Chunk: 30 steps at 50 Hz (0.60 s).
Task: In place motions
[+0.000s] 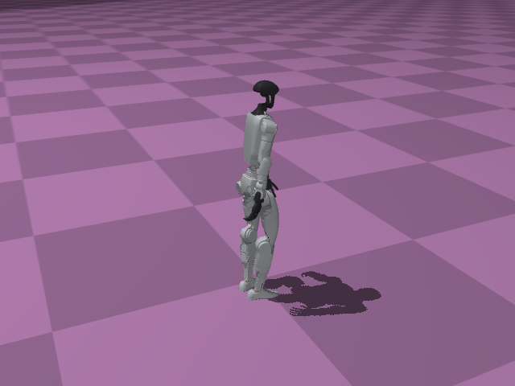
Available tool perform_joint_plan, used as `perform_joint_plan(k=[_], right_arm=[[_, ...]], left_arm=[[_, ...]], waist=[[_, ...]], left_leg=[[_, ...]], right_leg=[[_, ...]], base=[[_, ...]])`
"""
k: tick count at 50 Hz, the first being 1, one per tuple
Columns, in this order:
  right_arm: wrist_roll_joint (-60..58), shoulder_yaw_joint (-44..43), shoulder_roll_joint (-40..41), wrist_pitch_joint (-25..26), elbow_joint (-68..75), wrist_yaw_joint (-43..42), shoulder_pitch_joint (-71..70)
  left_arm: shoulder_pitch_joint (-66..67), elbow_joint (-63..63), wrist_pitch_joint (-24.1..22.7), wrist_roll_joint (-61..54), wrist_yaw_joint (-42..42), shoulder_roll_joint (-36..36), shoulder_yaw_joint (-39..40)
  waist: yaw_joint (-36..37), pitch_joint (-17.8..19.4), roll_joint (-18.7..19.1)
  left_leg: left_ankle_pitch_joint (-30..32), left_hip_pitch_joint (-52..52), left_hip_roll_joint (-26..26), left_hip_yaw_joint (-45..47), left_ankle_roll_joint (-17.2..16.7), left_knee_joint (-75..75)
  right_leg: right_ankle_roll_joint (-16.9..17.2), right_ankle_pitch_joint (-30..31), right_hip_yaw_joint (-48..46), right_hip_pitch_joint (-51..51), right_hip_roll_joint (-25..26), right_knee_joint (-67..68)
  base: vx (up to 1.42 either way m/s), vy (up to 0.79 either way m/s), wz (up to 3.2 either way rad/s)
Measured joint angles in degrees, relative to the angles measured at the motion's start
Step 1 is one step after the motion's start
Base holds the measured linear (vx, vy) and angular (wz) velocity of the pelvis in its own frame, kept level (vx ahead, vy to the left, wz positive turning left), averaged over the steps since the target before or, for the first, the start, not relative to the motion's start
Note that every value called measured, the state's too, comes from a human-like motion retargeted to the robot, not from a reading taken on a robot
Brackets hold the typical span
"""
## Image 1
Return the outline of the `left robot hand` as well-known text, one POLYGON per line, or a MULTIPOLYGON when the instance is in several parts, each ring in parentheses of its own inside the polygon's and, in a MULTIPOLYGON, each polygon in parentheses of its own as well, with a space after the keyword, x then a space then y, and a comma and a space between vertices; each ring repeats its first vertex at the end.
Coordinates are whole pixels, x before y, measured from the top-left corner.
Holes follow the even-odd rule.
MULTIPOLYGON (((268 175, 268 178, 269 178, 269 175, 268 175)), ((276 197, 275 193, 274 193, 274 190, 272 188, 272 185, 275 187, 276 190, 278 190, 278 187, 273 183, 271 182, 271 179, 268 179, 267 178, 267 187, 266 187, 266 190, 269 190, 271 189, 272 193, 274 194, 274 197, 276 197), (272 184, 272 185, 271 185, 272 184)))

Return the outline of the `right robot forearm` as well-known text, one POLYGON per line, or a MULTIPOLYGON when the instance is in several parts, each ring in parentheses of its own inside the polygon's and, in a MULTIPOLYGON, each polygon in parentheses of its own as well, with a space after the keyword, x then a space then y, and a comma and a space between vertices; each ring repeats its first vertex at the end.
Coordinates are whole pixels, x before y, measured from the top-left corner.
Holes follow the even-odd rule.
POLYGON ((262 159, 262 163, 257 170, 257 182, 256 182, 256 191, 254 192, 254 196, 257 191, 261 192, 261 198, 264 199, 266 197, 266 187, 267 187, 267 178, 269 175, 270 167, 272 165, 272 160, 268 157, 262 159))

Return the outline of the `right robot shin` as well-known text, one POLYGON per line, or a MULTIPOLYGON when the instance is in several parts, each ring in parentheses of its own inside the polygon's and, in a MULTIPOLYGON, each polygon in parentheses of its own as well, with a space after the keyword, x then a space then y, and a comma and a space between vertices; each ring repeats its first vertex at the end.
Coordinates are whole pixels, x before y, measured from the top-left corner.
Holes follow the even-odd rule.
POLYGON ((258 245, 258 251, 255 252, 254 265, 254 272, 256 273, 254 289, 256 289, 256 293, 262 292, 263 285, 266 281, 266 276, 270 270, 273 254, 274 246, 271 249, 271 244, 269 242, 263 241, 258 245))

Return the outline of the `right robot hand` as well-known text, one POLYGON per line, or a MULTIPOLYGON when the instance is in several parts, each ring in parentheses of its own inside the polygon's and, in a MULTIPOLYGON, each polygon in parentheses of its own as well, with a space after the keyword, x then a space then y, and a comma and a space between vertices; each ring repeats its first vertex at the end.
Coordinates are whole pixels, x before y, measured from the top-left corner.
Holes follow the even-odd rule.
POLYGON ((244 220, 251 221, 251 220, 255 220, 257 218, 258 213, 261 210, 262 203, 264 202, 264 199, 260 199, 260 198, 261 198, 261 192, 257 191, 254 196, 255 204, 252 208, 252 212, 250 213, 249 217, 243 218, 244 220))

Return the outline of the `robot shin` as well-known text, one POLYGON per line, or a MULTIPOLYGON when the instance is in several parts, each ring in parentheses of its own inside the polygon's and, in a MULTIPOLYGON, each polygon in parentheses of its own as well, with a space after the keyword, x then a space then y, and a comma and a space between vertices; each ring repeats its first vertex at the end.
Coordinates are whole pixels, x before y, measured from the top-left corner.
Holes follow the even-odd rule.
MULTIPOLYGON (((242 230, 241 230, 241 233, 242 233, 242 230)), ((240 237, 241 237, 241 233, 240 233, 240 237)), ((258 237, 257 237, 257 239, 258 239, 258 237)), ((244 280, 246 279, 247 282, 252 281, 253 263, 255 261, 255 252, 257 251, 255 249, 256 240, 254 242, 248 243, 248 242, 243 241, 241 238, 241 243, 240 243, 241 260, 243 262, 244 280)))
POLYGON ((270 270, 273 254, 274 246, 271 249, 271 244, 269 242, 263 241, 258 245, 258 251, 255 252, 254 265, 254 272, 256 273, 254 289, 256 289, 256 293, 262 292, 263 285, 266 281, 266 276, 270 270))

